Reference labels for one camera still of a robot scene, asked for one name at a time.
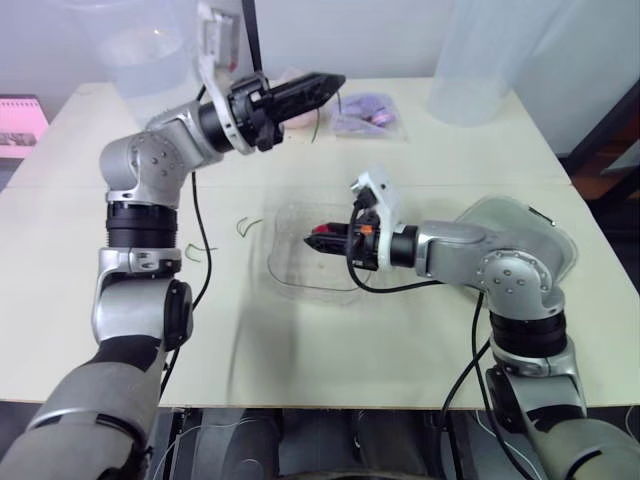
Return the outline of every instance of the black pole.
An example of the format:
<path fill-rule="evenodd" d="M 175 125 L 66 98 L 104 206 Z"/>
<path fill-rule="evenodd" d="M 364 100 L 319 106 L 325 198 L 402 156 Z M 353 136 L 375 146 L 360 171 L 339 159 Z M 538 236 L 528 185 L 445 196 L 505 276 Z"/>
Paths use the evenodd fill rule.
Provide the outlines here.
<path fill-rule="evenodd" d="M 244 14 L 244 25 L 249 38 L 249 50 L 251 51 L 251 62 L 253 71 L 262 71 L 262 57 L 260 56 L 260 41 L 258 36 L 258 19 L 256 17 L 255 0 L 242 0 L 242 12 Z"/>

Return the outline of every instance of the wire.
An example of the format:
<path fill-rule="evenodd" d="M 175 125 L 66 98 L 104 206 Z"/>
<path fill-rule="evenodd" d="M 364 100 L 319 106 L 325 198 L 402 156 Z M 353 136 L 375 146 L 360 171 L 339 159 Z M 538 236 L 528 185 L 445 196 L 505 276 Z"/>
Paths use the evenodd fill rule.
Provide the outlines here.
<path fill-rule="evenodd" d="M 624 415 L 624 428 L 627 429 L 627 433 L 631 435 L 631 438 L 633 438 L 637 442 L 638 438 L 633 434 L 633 431 L 631 430 L 631 425 L 629 425 L 629 418 L 631 417 L 631 411 L 633 410 L 634 407 L 635 405 L 631 405 L 627 410 L 627 413 Z"/>
<path fill-rule="evenodd" d="M 413 290 L 414 288 L 420 287 L 428 287 L 430 285 L 441 285 L 440 282 L 436 280 L 429 280 L 426 282 L 417 282 L 410 283 L 408 285 L 401 285 L 399 287 L 392 288 L 373 288 L 364 283 L 362 280 L 358 278 L 356 274 L 355 268 L 353 267 L 353 229 L 356 224 L 356 218 L 358 217 L 358 213 L 360 213 L 360 208 L 357 206 L 353 207 L 353 212 L 351 212 L 351 219 L 349 220 L 349 227 L 347 228 L 347 248 L 345 251 L 345 256 L 347 257 L 347 270 L 349 270 L 349 276 L 353 283 L 355 283 L 362 290 L 370 293 L 396 293 L 396 292 L 405 292 L 407 290 Z"/>
<path fill-rule="evenodd" d="M 158 466 L 156 467 L 156 470 L 153 473 L 153 477 L 151 477 L 151 480 L 156 480 L 158 478 L 158 473 L 160 473 L 160 469 L 162 468 L 162 465 L 166 461 L 167 456 L 169 455 L 169 452 L 171 452 L 171 450 L 173 450 L 173 447 L 175 447 L 176 443 L 180 442 L 185 435 L 188 435 L 191 432 L 194 432 L 194 431 L 199 430 L 199 429 L 208 430 L 209 428 L 230 428 L 230 427 L 237 427 L 237 426 L 243 425 L 245 423 L 258 422 L 258 421 L 259 420 L 256 420 L 255 418 L 246 418 L 246 419 L 241 420 L 239 422 L 230 423 L 228 425 L 216 425 L 215 423 L 212 423 L 212 424 L 209 424 L 209 425 L 196 425 L 195 427 L 191 427 L 187 431 L 178 434 L 176 436 L 176 439 L 173 442 L 171 442 L 171 445 L 169 445 L 167 447 L 167 449 L 164 451 L 164 453 L 162 454 L 162 457 L 160 457 L 160 461 L 158 462 Z"/>
<path fill-rule="evenodd" d="M 205 254 L 207 257 L 207 273 L 204 277 L 204 283 L 202 284 L 202 288 L 200 292 L 196 296 L 196 299 L 193 301 L 193 310 L 195 311 L 196 307 L 202 300 L 207 288 L 209 288 L 209 283 L 211 281 L 211 273 L 213 270 L 212 260 L 211 260 L 211 248 L 209 247 L 209 240 L 207 239 L 207 232 L 204 228 L 204 223 L 202 222 L 202 214 L 200 213 L 200 204 L 198 203 L 198 184 L 196 182 L 196 172 L 191 172 L 191 192 L 193 194 L 193 208 L 196 211 L 196 218 L 198 220 L 198 227 L 200 228 L 200 234 L 202 235 L 202 243 L 204 243 Z M 167 384 L 169 383 L 169 379 L 171 378 L 171 374 L 173 373 L 173 369 L 178 360 L 178 355 L 180 355 L 180 347 L 177 347 L 173 351 L 173 355 L 171 356 L 171 361 L 169 362 L 169 366 L 167 367 L 167 371 L 164 374 L 164 378 L 162 379 L 162 384 L 160 385 L 160 398 L 164 394 L 165 389 L 167 388 Z"/>
<path fill-rule="evenodd" d="M 480 414 L 478 413 L 477 410 L 474 410 L 474 414 L 476 417 L 476 422 L 478 423 L 478 425 L 480 426 L 480 428 L 482 428 L 485 432 L 487 432 L 489 435 L 491 435 L 493 438 L 496 438 L 496 434 L 493 433 L 491 430 L 489 430 L 484 423 L 482 423 L 480 421 Z M 516 453 L 520 458 L 522 458 L 527 465 L 529 465 L 529 467 L 531 467 L 531 470 L 533 470 L 533 473 L 535 473 L 536 477 L 538 477 L 538 480 L 543 480 L 542 479 L 542 475 L 540 475 L 540 472 L 538 472 L 538 469 L 533 465 L 533 463 L 531 462 L 531 460 L 529 460 L 527 458 L 527 456 L 522 453 L 520 450 L 518 450 L 516 447 L 514 447 L 513 445 L 511 445 L 509 442 L 504 442 L 505 445 L 507 447 L 509 447 L 511 450 L 513 450 L 514 453 Z"/>
<path fill-rule="evenodd" d="M 200 288 L 200 292 L 193 301 L 193 309 L 195 310 L 202 297 L 209 288 L 209 282 L 211 281 L 211 273 L 213 269 L 211 260 L 211 248 L 209 247 L 209 240 L 207 239 L 207 231 L 204 228 L 204 222 L 202 221 L 202 214 L 200 213 L 200 204 L 198 202 L 198 185 L 196 183 L 196 172 L 191 172 L 191 192 L 193 195 L 193 208 L 196 212 L 196 219 L 198 220 L 198 227 L 200 228 L 200 235 L 202 235 L 202 243 L 204 243 L 205 254 L 207 256 L 207 273 L 204 277 L 204 283 Z"/>
<path fill-rule="evenodd" d="M 311 137 L 311 143 L 316 141 L 318 136 L 318 128 L 320 127 L 320 109 L 316 108 L 316 128 L 313 130 L 313 137 Z"/>
<path fill-rule="evenodd" d="M 482 310 L 482 301 L 484 300 L 484 293 L 480 292 L 478 294 L 478 303 L 476 303 L 476 311 L 473 314 L 473 323 L 471 324 L 471 353 L 475 358 L 478 354 L 478 346 L 476 344 L 476 330 L 478 329 L 478 318 L 480 318 L 480 310 Z M 480 364 L 476 363 L 476 376 L 478 377 L 478 386 L 480 387 L 480 393 L 482 394 L 482 401 L 484 403 L 484 408 L 487 411 L 487 418 L 489 419 L 489 424 L 491 425 L 491 429 L 495 434 L 496 440 L 498 441 L 498 445 L 502 448 L 502 451 L 507 456 L 511 464 L 518 471 L 520 475 L 522 475 L 527 480 L 535 480 L 529 472 L 527 472 L 522 465 L 516 460 L 516 458 L 511 453 L 511 450 L 507 448 L 507 445 L 502 437 L 502 433 L 498 429 L 495 418 L 493 417 L 493 412 L 491 411 L 491 405 L 489 405 L 489 397 L 487 396 L 487 390 L 484 386 L 484 380 L 482 379 L 482 372 L 480 371 Z"/>
<path fill-rule="evenodd" d="M 415 475 L 413 473 L 390 472 L 388 470 L 376 470 L 372 468 L 360 470 L 321 470 L 318 472 L 293 473 L 278 477 L 278 480 L 337 480 L 356 477 L 382 478 L 388 480 L 435 480 L 433 477 Z"/>
<path fill-rule="evenodd" d="M 200 91 L 198 92 L 198 95 L 196 96 L 196 101 L 200 101 L 202 100 L 202 97 L 204 97 L 204 92 L 207 91 L 207 87 L 204 86 L 204 84 L 202 84 L 202 86 L 200 87 Z"/>
<path fill-rule="evenodd" d="M 446 419 L 447 419 L 447 413 L 449 412 L 449 407 L 451 406 L 451 402 L 453 401 L 453 398 L 455 397 L 456 393 L 458 392 L 458 390 L 460 389 L 460 387 L 462 386 L 464 380 L 467 378 L 467 376 L 469 375 L 469 373 L 471 372 L 471 370 L 473 370 L 473 367 L 476 363 L 478 363 L 480 361 L 480 359 L 482 358 L 482 356 L 487 352 L 487 350 L 489 350 L 489 340 L 487 340 L 484 345 L 482 346 L 482 348 L 480 349 L 480 351 L 478 352 L 478 355 L 476 355 L 475 357 L 473 357 L 471 359 L 471 361 L 467 364 L 467 366 L 464 368 L 464 370 L 462 371 L 462 373 L 458 376 L 458 379 L 456 380 L 456 382 L 453 384 L 453 387 L 451 387 L 451 390 L 449 390 L 449 394 L 447 395 L 447 398 L 444 401 L 444 404 L 442 405 L 442 408 L 440 409 L 440 415 L 438 416 L 438 423 L 436 424 L 436 439 L 434 442 L 434 447 L 436 449 L 436 460 L 438 461 L 439 465 L 440 465 L 440 474 L 444 475 L 444 469 L 442 468 L 442 432 L 445 428 L 445 423 L 446 423 Z"/>

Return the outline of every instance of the transparent container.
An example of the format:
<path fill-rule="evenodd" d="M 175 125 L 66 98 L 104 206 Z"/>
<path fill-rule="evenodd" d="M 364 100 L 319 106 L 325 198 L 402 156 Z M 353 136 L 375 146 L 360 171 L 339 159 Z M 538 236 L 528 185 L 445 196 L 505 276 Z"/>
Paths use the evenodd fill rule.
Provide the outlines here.
<path fill-rule="evenodd" d="M 456 0 L 427 102 L 456 126 L 489 121 L 563 0 Z"/>
<path fill-rule="evenodd" d="M 181 21 L 187 13 L 178 12 L 175 0 L 55 3 L 75 17 L 141 126 L 163 110 L 195 97 L 198 82 L 193 49 Z M 194 7 L 195 28 L 195 5 L 185 5 Z"/>
<path fill-rule="evenodd" d="M 345 305 L 362 294 L 349 277 L 345 257 L 316 252 L 304 243 L 311 230 L 328 222 L 348 223 L 349 205 L 291 203 L 275 218 L 267 267 L 279 293 L 289 298 Z M 368 281 L 371 272 L 359 270 Z"/>

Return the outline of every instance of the black cable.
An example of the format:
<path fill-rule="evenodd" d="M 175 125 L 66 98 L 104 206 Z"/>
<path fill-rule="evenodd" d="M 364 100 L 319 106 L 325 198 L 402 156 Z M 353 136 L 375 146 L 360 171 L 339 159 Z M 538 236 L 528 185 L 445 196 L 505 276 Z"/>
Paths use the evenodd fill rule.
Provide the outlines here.
<path fill-rule="evenodd" d="M 200 87 L 200 91 L 198 92 L 198 95 L 196 96 L 196 100 L 199 102 L 200 100 L 202 100 L 202 97 L 204 97 L 204 92 L 207 91 L 207 87 L 205 87 L 204 85 L 202 85 Z"/>
<path fill-rule="evenodd" d="M 435 443 L 434 447 L 436 449 L 435 458 L 436 458 L 436 461 L 438 461 L 439 468 L 440 468 L 439 474 L 443 477 L 444 477 L 444 469 L 442 467 L 442 446 L 440 444 L 442 442 L 442 432 L 445 428 L 449 407 L 451 406 L 451 402 L 453 401 L 453 398 L 455 397 L 456 393 L 460 389 L 460 386 L 462 385 L 464 380 L 467 378 L 471 370 L 473 370 L 473 367 L 478 364 L 478 362 L 483 357 L 483 355 L 487 352 L 487 350 L 489 350 L 489 340 L 484 342 L 484 345 L 482 346 L 478 354 L 471 359 L 471 361 L 467 364 L 467 366 L 464 368 L 462 373 L 458 376 L 458 379 L 453 384 L 453 387 L 451 387 L 451 390 L 449 390 L 449 394 L 447 395 L 447 398 L 445 399 L 444 403 L 442 404 L 442 408 L 440 409 L 440 415 L 438 416 L 438 422 L 436 424 L 436 439 L 434 442 Z"/>
<path fill-rule="evenodd" d="M 478 294 L 478 303 L 476 304 L 476 311 L 473 314 L 473 323 L 471 325 L 471 353 L 473 354 L 474 358 L 478 354 L 477 344 L 476 344 L 476 330 L 477 330 L 477 327 L 478 327 L 478 318 L 480 317 L 480 310 L 482 310 L 482 300 L 483 299 L 484 299 L 484 294 L 482 292 L 480 292 L 480 294 Z M 502 448 L 502 451 L 504 452 L 504 454 L 507 456 L 507 458 L 509 459 L 511 464 L 518 471 L 518 473 L 520 475 L 522 475 L 523 478 L 526 478 L 527 480 L 535 480 L 531 475 L 529 475 L 529 472 L 527 472 L 524 469 L 524 467 L 522 465 L 520 465 L 520 462 L 518 462 L 516 460 L 516 458 L 513 456 L 513 454 L 509 450 L 509 448 L 507 448 L 507 445 L 504 442 L 504 438 L 502 437 L 502 433 L 498 429 L 497 422 L 495 420 L 495 417 L 493 416 L 493 412 L 491 410 L 491 405 L 489 404 L 489 398 L 487 396 L 487 390 L 485 388 L 484 380 L 482 378 L 482 372 L 480 371 L 480 364 L 479 363 L 475 363 L 474 366 L 475 366 L 475 369 L 476 369 L 476 375 L 478 377 L 478 385 L 480 386 L 480 393 L 482 394 L 482 401 L 484 403 L 484 408 L 487 411 L 487 417 L 489 418 L 489 423 L 491 425 L 491 430 L 493 430 L 493 433 L 496 436 L 496 440 L 498 441 L 498 444 L 500 445 L 500 448 Z"/>
<path fill-rule="evenodd" d="M 202 284 L 202 288 L 200 288 L 200 292 L 198 292 L 198 296 L 193 301 L 193 309 L 195 310 L 200 300 L 204 296 L 207 288 L 209 288 L 209 282 L 211 281 L 211 272 L 213 269 L 213 262 L 211 260 L 211 248 L 209 248 L 209 240 L 207 239 L 207 232 L 204 228 L 204 223 L 202 222 L 202 215 L 200 214 L 200 204 L 198 203 L 198 186 L 196 184 L 196 172 L 191 172 L 191 192 L 193 195 L 193 208 L 196 211 L 196 219 L 198 220 L 198 227 L 200 228 L 200 235 L 202 236 L 202 243 L 204 243 L 204 251 L 207 256 L 207 273 L 204 277 L 204 283 Z"/>
<path fill-rule="evenodd" d="M 198 296 L 193 301 L 193 310 L 195 311 L 196 307 L 202 300 L 207 288 L 209 288 L 209 282 L 211 281 L 211 273 L 213 270 L 213 261 L 211 259 L 211 249 L 209 248 L 209 240 L 207 239 L 207 232 L 204 228 L 204 223 L 202 222 L 202 215 L 200 214 L 200 205 L 198 203 L 198 185 L 196 183 L 196 172 L 191 172 L 191 191 L 193 193 L 193 208 L 196 211 L 196 218 L 198 219 L 198 227 L 200 227 L 200 234 L 202 235 L 202 243 L 204 243 L 204 251 L 207 255 L 207 273 L 204 277 L 204 283 L 202 284 L 202 288 L 198 293 Z M 160 385 L 160 398 L 162 398 L 162 394 L 164 393 L 165 388 L 167 388 L 167 384 L 169 383 L 169 379 L 171 378 L 171 374 L 173 373 L 173 368 L 176 365 L 176 361 L 178 360 L 178 355 L 180 354 L 180 347 L 177 347 L 173 351 L 173 355 L 171 356 L 171 361 L 169 362 L 169 366 L 167 367 L 167 371 L 164 374 L 164 378 L 162 379 L 162 384 Z"/>
<path fill-rule="evenodd" d="M 347 257 L 347 270 L 349 270 L 349 276 L 351 277 L 351 280 L 353 280 L 353 282 L 358 287 L 370 293 L 396 293 L 396 292 L 405 292 L 407 290 L 413 290 L 414 288 L 428 287 L 430 285 L 441 285 L 441 283 L 436 280 L 429 280 L 426 282 L 417 282 L 417 283 L 410 283 L 408 285 L 401 285 L 399 287 L 373 288 L 367 285 L 366 283 L 362 282 L 362 280 L 358 278 L 355 268 L 353 267 L 353 230 L 356 224 L 358 213 L 360 213 L 360 210 L 362 210 L 361 208 L 358 208 L 357 203 L 358 202 L 356 201 L 356 204 L 354 204 L 353 212 L 351 212 L 351 219 L 349 220 L 349 227 L 347 228 L 347 248 L 345 251 L 345 256 Z"/>

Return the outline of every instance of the clear plastic tray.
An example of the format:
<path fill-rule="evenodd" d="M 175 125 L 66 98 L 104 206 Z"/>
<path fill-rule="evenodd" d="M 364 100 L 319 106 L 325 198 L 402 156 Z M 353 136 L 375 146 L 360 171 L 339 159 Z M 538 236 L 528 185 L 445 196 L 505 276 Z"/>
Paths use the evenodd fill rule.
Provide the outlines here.
<path fill-rule="evenodd" d="M 275 218 L 273 246 L 267 268 L 278 291 L 292 298 L 347 304 L 362 291 L 351 281 L 345 257 L 316 252 L 304 238 L 320 224 L 349 221 L 351 207 L 291 203 L 281 207 Z M 371 272 L 360 272 L 363 281 Z"/>
<path fill-rule="evenodd" d="M 472 205 L 457 221 L 496 231 L 534 230 L 553 238 L 560 245 L 564 256 L 558 271 L 558 282 L 565 277 L 578 259 L 575 243 L 567 233 L 555 225 L 552 218 L 510 197 L 485 197 Z"/>

